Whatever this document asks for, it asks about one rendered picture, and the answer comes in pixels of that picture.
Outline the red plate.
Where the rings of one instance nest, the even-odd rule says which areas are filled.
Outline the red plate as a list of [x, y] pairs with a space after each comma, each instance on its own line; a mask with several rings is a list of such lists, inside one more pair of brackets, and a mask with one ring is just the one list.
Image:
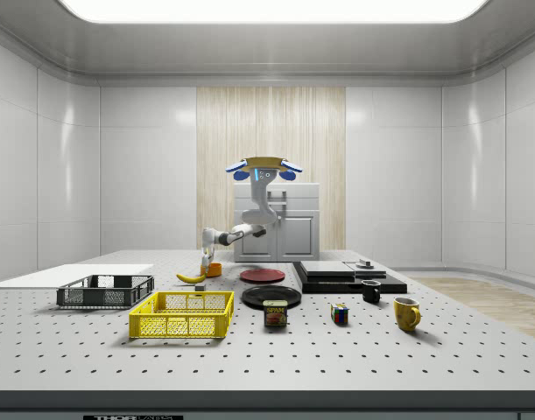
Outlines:
[[252, 283], [273, 283], [285, 279], [285, 273], [278, 269], [248, 269], [240, 274], [240, 279]]

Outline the black plate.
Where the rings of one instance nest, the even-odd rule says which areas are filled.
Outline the black plate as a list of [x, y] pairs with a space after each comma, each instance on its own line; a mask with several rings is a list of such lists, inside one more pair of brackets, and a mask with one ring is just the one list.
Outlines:
[[285, 300], [291, 308], [300, 303], [301, 294], [290, 287], [275, 285], [252, 287], [242, 293], [242, 301], [255, 309], [262, 309], [265, 300]]

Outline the yellow basket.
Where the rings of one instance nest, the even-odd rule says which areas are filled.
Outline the yellow basket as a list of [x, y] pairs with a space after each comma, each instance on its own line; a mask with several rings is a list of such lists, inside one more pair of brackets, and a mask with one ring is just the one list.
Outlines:
[[232, 291], [158, 291], [129, 313], [132, 338], [223, 338], [234, 312]]

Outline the flat-sided can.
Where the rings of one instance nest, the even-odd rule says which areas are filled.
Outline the flat-sided can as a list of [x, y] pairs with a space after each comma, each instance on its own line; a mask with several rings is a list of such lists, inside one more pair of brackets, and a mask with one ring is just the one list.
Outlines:
[[287, 326], [287, 307], [288, 302], [286, 300], [264, 300], [264, 325], [268, 327]]

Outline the white cabinet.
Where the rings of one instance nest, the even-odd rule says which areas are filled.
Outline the white cabinet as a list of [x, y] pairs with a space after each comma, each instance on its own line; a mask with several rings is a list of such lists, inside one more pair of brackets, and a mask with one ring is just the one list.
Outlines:
[[248, 235], [234, 243], [237, 262], [296, 262], [317, 260], [319, 184], [284, 182], [267, 185], [268, 202], [277, 219], [261, 237]]

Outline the dark grey basket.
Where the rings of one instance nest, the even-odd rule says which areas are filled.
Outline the dark grey basket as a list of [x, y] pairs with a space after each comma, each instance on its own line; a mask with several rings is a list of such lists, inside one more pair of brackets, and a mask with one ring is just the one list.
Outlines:
[[130, 308], [154, 289], [154, 277], [91, 275], [57, 289], [57, 305], [82, 309]]

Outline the white board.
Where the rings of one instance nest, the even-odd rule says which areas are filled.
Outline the white board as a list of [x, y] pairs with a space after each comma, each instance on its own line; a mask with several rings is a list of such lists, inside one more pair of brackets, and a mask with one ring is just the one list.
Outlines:
[[65, 264], [0, 282], [0, 288], [59, 288], [90, 275], [136, 275], [152, 264]]

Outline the black stove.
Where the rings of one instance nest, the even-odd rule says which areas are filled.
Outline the black stove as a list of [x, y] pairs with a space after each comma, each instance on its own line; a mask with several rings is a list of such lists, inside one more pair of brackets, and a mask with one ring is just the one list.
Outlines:
[[301, 261], [292, 265], [303, 293], [361, 293], [363, 280], [378, 281], [382, 293], [407, 292], [406, 283], [367, 263]]

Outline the black mug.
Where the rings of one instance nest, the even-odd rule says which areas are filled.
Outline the black mug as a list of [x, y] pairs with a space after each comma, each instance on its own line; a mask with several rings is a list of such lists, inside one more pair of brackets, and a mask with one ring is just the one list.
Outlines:
[[377, 280], [362, 280], [363, 300], [371, 304], [377, 304], [380, 301], [381, 283]]

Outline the yellow mug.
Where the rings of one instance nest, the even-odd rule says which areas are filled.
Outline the yellow mug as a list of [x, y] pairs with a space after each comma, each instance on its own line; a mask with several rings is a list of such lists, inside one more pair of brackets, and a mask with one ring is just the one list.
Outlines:
[[393, 302], [398, 327], [412, 332], [421, 320], [419, 302], [408, 297], [396, 297]]

